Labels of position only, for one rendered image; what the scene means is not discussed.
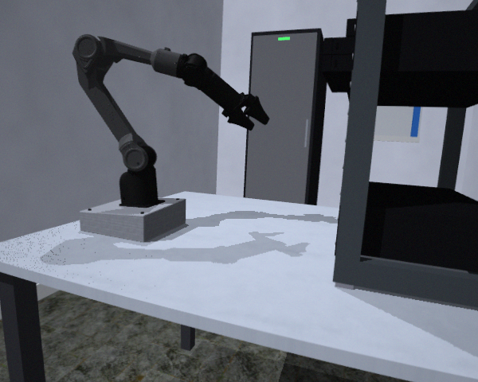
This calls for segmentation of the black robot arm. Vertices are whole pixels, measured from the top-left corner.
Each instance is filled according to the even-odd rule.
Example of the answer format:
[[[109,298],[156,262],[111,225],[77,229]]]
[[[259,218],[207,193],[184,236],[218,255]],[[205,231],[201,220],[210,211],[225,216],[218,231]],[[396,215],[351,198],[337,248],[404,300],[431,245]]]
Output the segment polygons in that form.
[[[78,37],[72,54],[80,86],[119,142],[123,163],[129,170],[119,180],[119,206],[148,208],[163,203],[165,200],[158,200],[154,167],[157,154],[136,134],[105,87],[105,73],[113,62],[122,59],[150,64],[156,72],[183,79],[185,85],[201,90],[214,102],[229,85],[207,67],[206,60],[197,53],[187,56],[171,52],[167,47],[152,52],[110,38],[98,38],[100,41],[90,34]]]

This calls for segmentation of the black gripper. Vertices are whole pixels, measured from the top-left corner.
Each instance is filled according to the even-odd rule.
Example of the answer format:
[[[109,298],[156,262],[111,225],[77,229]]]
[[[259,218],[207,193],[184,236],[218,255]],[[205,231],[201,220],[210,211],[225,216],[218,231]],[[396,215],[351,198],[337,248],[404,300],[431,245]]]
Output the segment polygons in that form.
[[[230,85],[215,103],[224,109],[222,114],[226,118],[229,116],[228,123],[236,124],[247,130],[251,131],[255,124],[246,115],[253,117],[264,125],[269,121],[258,96],[253,96],[251,93],[245,95],[244,92],[239,94]],[[244,112],[241,110],[243,107],[246,107]]]

